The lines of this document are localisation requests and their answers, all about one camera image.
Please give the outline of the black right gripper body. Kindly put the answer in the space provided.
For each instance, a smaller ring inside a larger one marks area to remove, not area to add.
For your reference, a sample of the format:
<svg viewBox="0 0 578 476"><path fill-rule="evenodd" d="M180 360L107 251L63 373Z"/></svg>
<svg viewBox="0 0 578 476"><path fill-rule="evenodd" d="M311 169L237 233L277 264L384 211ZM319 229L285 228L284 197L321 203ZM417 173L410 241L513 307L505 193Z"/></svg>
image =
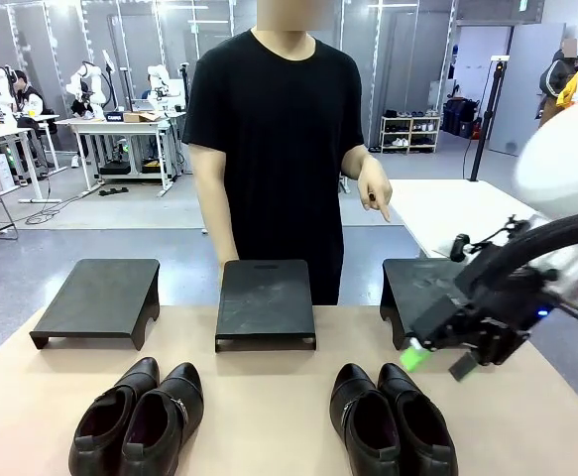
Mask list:
<svg viewBox="0 0 578 476"><path fill-rule="evenodd" d="M523 266L488 285L480 280L499 253L488 245L453 279L455 291L439 297L411 325L423 349L435 352L466 348L456 367L503 364L531 335L531 329L552 310L547 274Z"/></svg>

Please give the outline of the person's left forearm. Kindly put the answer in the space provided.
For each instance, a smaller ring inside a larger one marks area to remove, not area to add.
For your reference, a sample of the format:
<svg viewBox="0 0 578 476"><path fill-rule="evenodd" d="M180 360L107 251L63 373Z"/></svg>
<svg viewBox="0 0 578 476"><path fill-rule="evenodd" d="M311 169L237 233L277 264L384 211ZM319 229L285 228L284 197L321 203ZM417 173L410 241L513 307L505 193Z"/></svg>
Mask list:
<svg viewBox="0 0 578 476"><path fill-rule="evenodd" d="M361 173L371 174L378 164L364 145L358 145L344 155L341 172L348 179L358 180Z"/></svg>

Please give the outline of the person's right forearm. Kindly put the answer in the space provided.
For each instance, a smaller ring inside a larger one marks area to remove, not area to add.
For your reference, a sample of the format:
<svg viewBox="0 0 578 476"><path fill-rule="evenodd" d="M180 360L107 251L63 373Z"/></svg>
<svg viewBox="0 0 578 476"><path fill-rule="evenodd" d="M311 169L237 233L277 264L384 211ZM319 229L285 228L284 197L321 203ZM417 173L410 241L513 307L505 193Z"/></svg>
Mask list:
<svg viewBox="0 0 578 476"><path fill-rule="evenodd" d="M203 222L218 260L220 253L236 249L224 182L226 155L196 145L189 146L189 153Z"/></svg>

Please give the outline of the black slanted shoe stand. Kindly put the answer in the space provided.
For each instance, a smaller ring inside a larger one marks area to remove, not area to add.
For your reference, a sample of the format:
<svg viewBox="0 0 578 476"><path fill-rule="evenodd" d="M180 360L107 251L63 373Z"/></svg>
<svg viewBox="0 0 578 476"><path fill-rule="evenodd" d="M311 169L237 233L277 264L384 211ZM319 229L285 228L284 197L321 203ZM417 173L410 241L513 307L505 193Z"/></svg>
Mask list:
<svg viewBox="0 0 578 476"><path fill-rule="evenodd" d="M160 315L156 259L78 261L30 332L36 348L52 338L128 339L140 350Z"/></svg>
<svg viewBox="0 0 578 476"><path fill-rule="evenodd" d="M449 259L387 259L382 269L380 316L392 328L395 348L402 350L413 337L414 321L439 298L458 294L453 280L464 265Z"/></svg>
<svg viewBox="0 0 578 476"><path fill-rule="evenodd" d="M303 260L225 264L215 351L316 349L307 265Z"/></svg>

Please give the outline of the wooden shoe rack with shoes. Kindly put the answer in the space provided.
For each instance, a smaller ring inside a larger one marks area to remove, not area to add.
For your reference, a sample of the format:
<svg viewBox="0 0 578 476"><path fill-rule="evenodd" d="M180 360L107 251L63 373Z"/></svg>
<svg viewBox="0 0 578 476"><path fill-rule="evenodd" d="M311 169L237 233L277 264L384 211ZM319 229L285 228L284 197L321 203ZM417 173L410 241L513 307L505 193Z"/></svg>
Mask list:
<svg viewBox="0 0 578 476"><path fill-rule="evenodd" d="M436 110L387 110L381 118L379 149L382 153L433 153L440 128Z"/></svg>

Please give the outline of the person in black t-shirt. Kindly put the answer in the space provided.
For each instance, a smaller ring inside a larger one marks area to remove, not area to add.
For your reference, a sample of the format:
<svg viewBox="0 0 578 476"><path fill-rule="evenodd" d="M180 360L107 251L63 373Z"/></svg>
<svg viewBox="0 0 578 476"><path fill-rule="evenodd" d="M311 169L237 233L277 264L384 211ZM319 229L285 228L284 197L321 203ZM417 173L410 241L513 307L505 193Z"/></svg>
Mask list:
<svg viewBox="0 0 578 476"><path fill-rule="evenodd" d="M196 64L183 140L226 155L239 260L303 260L316 305L335 305L344 258L344 155L364 145L362 84L312 35L326 0L258 0L251 29Z"/></svg>

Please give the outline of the seated person in dark jacket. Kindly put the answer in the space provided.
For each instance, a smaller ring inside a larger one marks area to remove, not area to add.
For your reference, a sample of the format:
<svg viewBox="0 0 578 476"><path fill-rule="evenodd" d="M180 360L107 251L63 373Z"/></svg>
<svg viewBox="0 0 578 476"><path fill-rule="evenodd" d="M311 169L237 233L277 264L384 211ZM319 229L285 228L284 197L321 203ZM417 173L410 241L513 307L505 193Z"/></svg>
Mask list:
<svg viewBox="0 0 578 476"><path fill-rule="evenodd" d="M15 91L17 125L20 128L35 129L39 142L42 142L46 133L55 134L57 132L57 125L54 120L49 120L46 122L48 128L41 131L36 121L29 120L30 114L33 113L38 117L40 115L54 115L55 112L47 106L42 94L29 83L23 71L16 69L14 74L11 82Z"/></svg>

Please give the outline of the person's left hand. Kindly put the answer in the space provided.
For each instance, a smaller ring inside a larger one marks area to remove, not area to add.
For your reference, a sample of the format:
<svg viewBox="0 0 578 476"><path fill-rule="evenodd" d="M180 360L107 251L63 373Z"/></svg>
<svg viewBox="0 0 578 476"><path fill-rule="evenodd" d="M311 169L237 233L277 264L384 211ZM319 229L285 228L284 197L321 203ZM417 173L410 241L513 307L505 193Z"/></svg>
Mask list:
<svg viewBox="0 0 578 476"><path fill-rule="evenodd" d="M362 160L358 189L363 208L379 211L383 218L390 222L390 200L393 189L381 163L370 155Z"/></svg>

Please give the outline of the person's right hand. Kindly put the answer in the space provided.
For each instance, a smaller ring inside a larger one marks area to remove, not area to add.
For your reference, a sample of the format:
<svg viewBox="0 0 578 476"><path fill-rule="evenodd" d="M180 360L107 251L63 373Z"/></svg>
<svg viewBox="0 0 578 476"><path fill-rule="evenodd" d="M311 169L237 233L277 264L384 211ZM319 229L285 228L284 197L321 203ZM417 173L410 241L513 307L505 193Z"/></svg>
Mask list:
<svg viewBox="0 0 578 476"><path fill-rule="evenodd" d="M222 287L225 267L228 263L238 261L239 255L235 248L220 253L218 256L218 286Z"/></svg>

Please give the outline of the white side table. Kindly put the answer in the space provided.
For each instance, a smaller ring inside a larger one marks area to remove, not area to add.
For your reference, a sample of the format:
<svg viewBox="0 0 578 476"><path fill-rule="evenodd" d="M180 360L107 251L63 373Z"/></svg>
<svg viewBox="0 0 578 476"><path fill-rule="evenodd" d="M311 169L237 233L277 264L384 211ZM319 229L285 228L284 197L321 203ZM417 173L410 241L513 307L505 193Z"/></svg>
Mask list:
<svg viewBox="0 0 578 476"><path fill-rule="evenodd" d="M391 206L429 258L449 256L453 241L466 234L476 243L496 232L509 217L537 214L485 181L393 179Z"/></svg>

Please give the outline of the black tripod pole white head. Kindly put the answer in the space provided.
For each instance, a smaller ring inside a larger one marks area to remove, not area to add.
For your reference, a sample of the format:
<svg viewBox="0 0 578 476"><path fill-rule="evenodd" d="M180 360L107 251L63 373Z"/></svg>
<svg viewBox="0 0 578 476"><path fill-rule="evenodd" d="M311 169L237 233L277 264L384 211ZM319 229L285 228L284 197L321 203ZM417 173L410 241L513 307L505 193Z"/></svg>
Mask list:
<svg viewBox="0 0 578 476"><path fill-rule="evenodd" d="M489 128L495 114L495 104L498 96L498 91L500 88L500 83L504 78L509 59L510 57L507 55L491 57L491 65L494 66L493 83L490 90L487 106L483 115L478 146L476 149L476 154L472 165L471 173L469 175L469 181L478 180L479 169L482 162L482 157L488 137Z"/></svg>

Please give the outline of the black luggage bag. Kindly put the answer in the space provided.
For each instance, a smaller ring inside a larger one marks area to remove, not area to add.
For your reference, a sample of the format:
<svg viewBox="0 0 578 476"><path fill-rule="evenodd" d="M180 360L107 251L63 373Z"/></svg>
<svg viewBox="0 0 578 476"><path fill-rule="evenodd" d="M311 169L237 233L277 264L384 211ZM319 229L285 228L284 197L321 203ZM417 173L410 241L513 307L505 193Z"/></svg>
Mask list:
<svg viewBox="0 0 578 476"><path fill-rule="evenodd" d="M444 132L470 139L476 120L479 102L467 98L448 99L443 105L442 125Z"/></svg>

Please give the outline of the bystander in dark jacket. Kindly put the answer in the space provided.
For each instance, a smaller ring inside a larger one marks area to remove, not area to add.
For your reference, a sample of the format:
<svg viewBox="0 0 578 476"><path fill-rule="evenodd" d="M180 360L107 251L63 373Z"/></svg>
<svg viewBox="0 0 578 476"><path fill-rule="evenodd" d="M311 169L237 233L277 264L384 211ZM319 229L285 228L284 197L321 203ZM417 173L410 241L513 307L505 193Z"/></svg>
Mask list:
<svg viewBox="0 0 578 476"><path fill-rule="evenodd" d="M550 66L540 76L540 91L542 93L541 117L539 127L554 117L561 108L557 106L557 98L567 82L575 74L577 58L577 40L565 39L560 49L554 54Z"/></svg>

